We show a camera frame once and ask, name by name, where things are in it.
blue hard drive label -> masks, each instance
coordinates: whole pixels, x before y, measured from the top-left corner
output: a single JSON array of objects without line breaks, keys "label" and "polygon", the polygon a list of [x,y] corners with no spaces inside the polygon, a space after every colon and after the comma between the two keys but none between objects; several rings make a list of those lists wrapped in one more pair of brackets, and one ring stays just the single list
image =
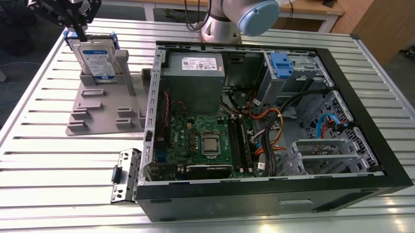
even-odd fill
[{"label": "blue hard drive label", "polygon": [[92,76],[100,80],[115,78],[115,70],[110,60],[110,54],[106,50],[84,50],[84,59],[90,67]]},{"label": "blue hard drive label", "polygon": [[108,54],[108,51],[106,50],[84,50],[84,54]]}]

wire bundle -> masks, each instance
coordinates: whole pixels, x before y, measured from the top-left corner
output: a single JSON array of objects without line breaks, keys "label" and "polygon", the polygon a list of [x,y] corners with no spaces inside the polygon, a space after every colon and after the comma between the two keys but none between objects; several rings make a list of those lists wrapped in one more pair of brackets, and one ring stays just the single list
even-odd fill
[{"label": "wire bundle", "polygon": [[[184,15],[186,15],[186,20],[187,20],[186,26],[187,26],[187,29],[191,30],[192,32],[199,31],[203,28],[203,26],[207,24],[210,12],[211,12],[211,6],[212,6],[212,0],[208,0],[206,18],[204,18],[202,24],[198,27],[195,27],[192,25],[192,23],[190,22],[190,19],[188,19],[187,0],[184,0]],[[198,22],[199,22],[199,20],[200,20],[200,0],[198,0]]]}]

white sticker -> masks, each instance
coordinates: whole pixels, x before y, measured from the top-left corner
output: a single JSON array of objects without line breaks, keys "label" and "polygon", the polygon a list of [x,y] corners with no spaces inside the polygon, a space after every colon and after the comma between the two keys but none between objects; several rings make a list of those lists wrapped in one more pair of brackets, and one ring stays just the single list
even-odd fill
[{"label": "white sticker", "polygon": [[182,59],[183,70],[218,70],[216,58],[186,57]]},{"label": "white sticker", "polygon": [[254,98],[252,103],[255,103],[256,106],[260,105],[260,101],[258,99]]},{"label": "white sticker", "polygon": [[107,61],[110,55],[106,50],[84,50],[83,51],[91,74],[98,79],[114,79],[115,70],[112,64]]},{"label": "white sticker", "polygon": [[258,169],[266,170],[266,164],[264,163],[258,163]]}]

wooden table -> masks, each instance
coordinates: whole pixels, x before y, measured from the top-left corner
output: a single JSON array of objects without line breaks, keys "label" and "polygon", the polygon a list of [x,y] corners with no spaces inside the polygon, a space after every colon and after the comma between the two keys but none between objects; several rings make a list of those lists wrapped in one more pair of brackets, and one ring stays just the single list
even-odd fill
[{"label": "wooden table", "polygon": [[[292,0],[294,3],[294,18],[323,20],[319,32],[328,33],[334,27],[339,16],[344,11],[338,3],[334,7],[322,5],[320,0]],[[184,0],[103,0],[103,4],[143,7],[146,12],[146,20],[155,21],[156,8],[164,9],[184,9]],[[198,0],[187,0],[187,8],[191,11],[198,10]],[[208,0],[200,0],[200,10],[207,11]],[[280,7],[280,17],[288,17],[291,5],[286,4]]]}]

aluminum slotted table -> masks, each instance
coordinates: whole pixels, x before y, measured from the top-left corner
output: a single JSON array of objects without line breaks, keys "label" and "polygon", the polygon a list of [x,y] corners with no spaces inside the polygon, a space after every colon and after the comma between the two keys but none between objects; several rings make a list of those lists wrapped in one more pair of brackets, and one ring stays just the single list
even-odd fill
[{"label": "aluminum slotted table", "polygon": [[[96,19],[90,33],[116,32],[130,70],[152,67],[156,40],[199,41],[184,24]],[[415,111],[359,40],[343,34],[271,30],[243,43],[328,48],[415,178]],[[139,206],[111,206],[119,151],[143,133],[66,135],[80,66],[60,36],[0,133],[0,229],[82,232],[414,232],[415,187],[338,212],[152,223]]]}]

